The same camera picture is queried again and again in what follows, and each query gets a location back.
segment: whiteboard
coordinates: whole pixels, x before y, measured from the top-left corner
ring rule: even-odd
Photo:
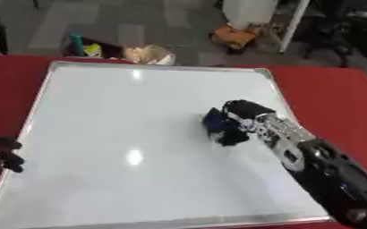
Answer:
[[[256,138],[208,139],[201,117],[246,99],[294,120],[269,73],[54,63],[21,132],[0,229],[191,228],[328,219]]]

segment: robotic arm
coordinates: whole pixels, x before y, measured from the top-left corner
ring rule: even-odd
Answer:
[[[18,141],[0,137],[0,169],[6,168],[16,173],[23,171],[21,165],[24,163],[24,160],[13,153],[13,149],[19,148],[21,148],[21,143]]]
[[[274,110],[245,100],[228,101],[203,118],[209,136],[223,146],[254,133],[284,168],[339,223],[367,229],[367,171],[331,144]]]

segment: chair leg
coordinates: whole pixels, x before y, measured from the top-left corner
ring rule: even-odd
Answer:
[[[311,58],[311,54],[312,54],[312,52],[313,52],[316,48],[317,48],[317,47],[315,47],[315,46],[309,45],[309,46],[306,48],[306,51],[304,52],[303,58],[305,58],[305,59],[310,59],[310,58]]]
[[[35,6],[36,9],[40,9],[38,7],[38,0],[33,0],[33,5]]]
[[[333,48],[332,51],[334,51],[334,53],[336,53],[339,59],[341,60],[341,64],[338,67],[347,68],[349,66],[349,60],[348,60],[347,55],[344,52],[341,52],[337,48]]]
[[[8,42],[6,39],[6,28],[0,20],[0,53],[3,55],[8,54]]]

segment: red tablecloth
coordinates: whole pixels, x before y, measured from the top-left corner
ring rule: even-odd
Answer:
[[[48,64],[54,60],[60,59],[43,56],[0,56],[0,135],[16,137],[19,134],[39,86],[46,76]],[[367,168],[366,75],[354,69],[259,67],[267,67],[272,71],[278,86],[303,126],[331,141]],[[337,223],[324,223],[265,228],[343,227]]]

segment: gray floor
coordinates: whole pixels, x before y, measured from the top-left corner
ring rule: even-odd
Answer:
[[[208,39],[225,23],[212,7],[216,0],[0,0],[0,18],[8,31],[11,54],[60,55],[65,36],[83,36],[124,46],[157,44],[177,54],[181,65],[281,64],[335,66],[337,58],[318,51],[312,60],[301,58],[302,44],[292,44],[280,55],[270,46],[250,48],[228,56]],[[351,58],[354,68],[367,72],[367,59]]]

